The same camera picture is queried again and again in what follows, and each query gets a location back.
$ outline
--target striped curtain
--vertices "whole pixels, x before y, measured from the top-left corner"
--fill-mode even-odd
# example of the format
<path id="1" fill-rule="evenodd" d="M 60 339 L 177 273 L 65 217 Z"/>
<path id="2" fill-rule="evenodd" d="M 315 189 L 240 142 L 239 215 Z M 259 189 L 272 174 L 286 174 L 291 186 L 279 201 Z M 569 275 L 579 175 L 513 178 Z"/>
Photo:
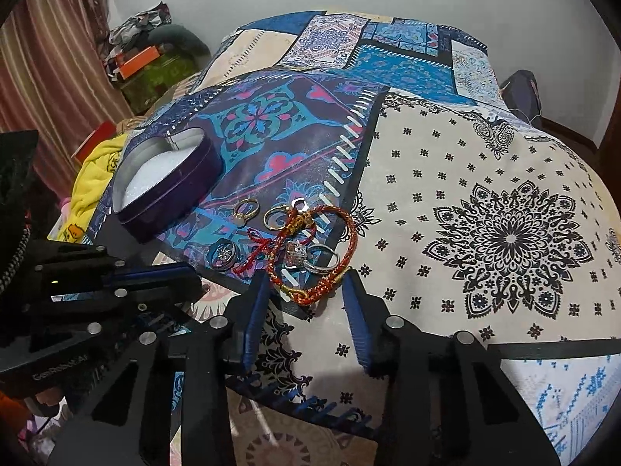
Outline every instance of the striped curtain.
<path id="1" fill-rule="evenodd" d="M 107 0 L 20 0 L 0 28 L 0 132 L 39 131 L 33 165 L 58 197 L 89 133 L 132 116 L 101 63 L 107 16 Z"/>

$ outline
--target silver rivet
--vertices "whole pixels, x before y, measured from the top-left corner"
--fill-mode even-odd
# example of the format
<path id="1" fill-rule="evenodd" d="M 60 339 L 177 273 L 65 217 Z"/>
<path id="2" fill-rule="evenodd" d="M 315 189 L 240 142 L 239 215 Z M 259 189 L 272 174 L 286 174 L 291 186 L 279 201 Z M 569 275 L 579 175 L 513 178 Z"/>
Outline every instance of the silver rivet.
<path id="1" fill-rule="evenodd" d="M 474 336 L 470 331 L 458 331 L 457 341 L 464 345 L 470 345 L 474 342 Z"/>
<path id="2" fill-rule="evenodd" d="M 98 322 L 91 322 L 87 327 L 86 330 L 91 334 L 91 335 L 98 335 L 99 333 L 101 333 L 101 324 Z"/>
<path id="3" fill-rule="evenodd" d="M 209 320 L 209 325 L 213 329 L 221 329 L 229 323 L 229 320 L 224 316 L 215 316 Z"/>
<path id="4" fill-rule="evenodd" d="M 400 329 L 406 324 L 406 321 L 399 316 L 390 316 L 386 319 L 386 325 L 391 329 Z"/>
<path id="5" fill-rule="evenodd" d="M 138 341 L 143 345 L 151 345 L 156 338 L 157 335 L 153 331 L 145 331 L 138 337 Z"/>

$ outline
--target yellow cloth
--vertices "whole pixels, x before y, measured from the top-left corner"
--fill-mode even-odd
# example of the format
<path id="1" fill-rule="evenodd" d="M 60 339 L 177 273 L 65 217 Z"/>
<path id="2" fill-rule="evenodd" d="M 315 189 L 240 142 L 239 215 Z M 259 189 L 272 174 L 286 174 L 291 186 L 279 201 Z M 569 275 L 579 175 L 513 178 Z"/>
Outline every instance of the yellow cloth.
<path id="1" fill-rule="evenodd" d="M 82 164 L 73 185 L 69 218 L 58 234 L 60 242 L 80 242 L 92 213 L 119 165 L 127 134 L 101 142 Z"/>

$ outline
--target wall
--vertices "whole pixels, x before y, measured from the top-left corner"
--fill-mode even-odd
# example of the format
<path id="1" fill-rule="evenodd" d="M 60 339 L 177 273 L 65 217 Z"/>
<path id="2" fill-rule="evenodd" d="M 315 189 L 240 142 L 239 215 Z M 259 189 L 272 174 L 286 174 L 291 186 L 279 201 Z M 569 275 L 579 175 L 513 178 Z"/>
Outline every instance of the wall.
<path id="1" fill-rule="evenodd" d="M 161 0 L 113 1 L 126 18 Z M 297 10 L 338 8 L 457 26 L 489 46 L 500 81 L 515 70 L 532 70 L 543 115 L 591 139 L 604 135 L 621 78 L 619 49 L 589 0 L 163 1 L 174 22 L 212 51 L 237 26 Z"/>

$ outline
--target bed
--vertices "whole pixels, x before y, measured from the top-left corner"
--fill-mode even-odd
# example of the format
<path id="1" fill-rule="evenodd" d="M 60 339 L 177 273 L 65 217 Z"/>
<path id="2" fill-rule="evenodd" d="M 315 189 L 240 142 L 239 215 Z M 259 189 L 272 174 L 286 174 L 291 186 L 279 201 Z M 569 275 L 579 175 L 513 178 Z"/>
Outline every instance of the bed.
<path id="1" fill-rule="evenodd" d="M 503 358 L 561 464 L 579 455 L 621 388 L 621 220 L 586 163 L 508 110 L 485 44 L 415 19 L 297 12 L 237 29 L 183 91 L 125 152 L 181 123 L 220 145 L 222 180 L 158 237 L 153 261 L 188 261 L 204 277 L 196 319 L 220 314 L 264 264 L 240 277 L 207 268 L 217 239 L 248 255 L 247 227 L 265 233 L 262 215 L 231 224 L 236 202 L 339 205 L 355 219 L 352 266 L 367 291 L 426 332 L 471 331 Z M 97 235 L 110 201 L 108 190 L 90 240 L 107 241 Z M 343 253 L 351 233 L 329 216 L 318 226 L 317 240 Z M 294 287 L 310 278 L 283 276 Z M 338 293 L 309 309 L 274 299 L 252 372 L 227 382 L 238 463 L 372 464 L 365 437 L 387 381 L 366 376 L 353 350 Z M 291 395 L 285 410 L 261 406 L 271 384 Z M 287 415 L 305 401 L 347 413 L 360 432 Z"/>

